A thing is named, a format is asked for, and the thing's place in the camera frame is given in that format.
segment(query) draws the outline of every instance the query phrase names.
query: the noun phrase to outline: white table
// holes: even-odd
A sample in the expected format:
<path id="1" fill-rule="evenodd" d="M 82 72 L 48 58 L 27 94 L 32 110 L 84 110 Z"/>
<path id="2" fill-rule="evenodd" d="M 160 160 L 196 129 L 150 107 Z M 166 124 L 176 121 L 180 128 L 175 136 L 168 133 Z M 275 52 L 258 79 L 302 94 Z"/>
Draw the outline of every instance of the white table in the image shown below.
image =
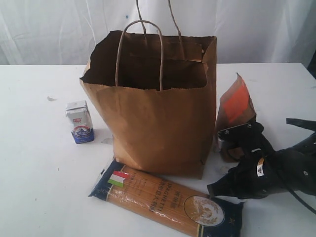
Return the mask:
<path id="1" fill-rule="evenodd" d="M 111 145 L 101 143 L 111 133 L 79 84 L 84 67 L 0 66 L 0 236 L 185 236 L 87 197 L 113 152 Z M 235 81 L 235 72 L 246 81 L 257 120 L 275 149 L 311 134 L 285 124 L 286 117 L 316 120 L 316 80 L 301 64 L 218 65 L 218 98 Z M 95 141 L 76 145 L 64 109 L 67 102 L 83 99 L 91 111 Z M 222 176 L 223 166 L 231 164 L 211 154 L 202 180 L 168 178 L 207 192 L 206 185 Z M 315 197 L 298 193 L 316 207 Z M 316 216 L 290 194 L 249 200 L 244 206 L 243 237 L 315 233 Z"/>

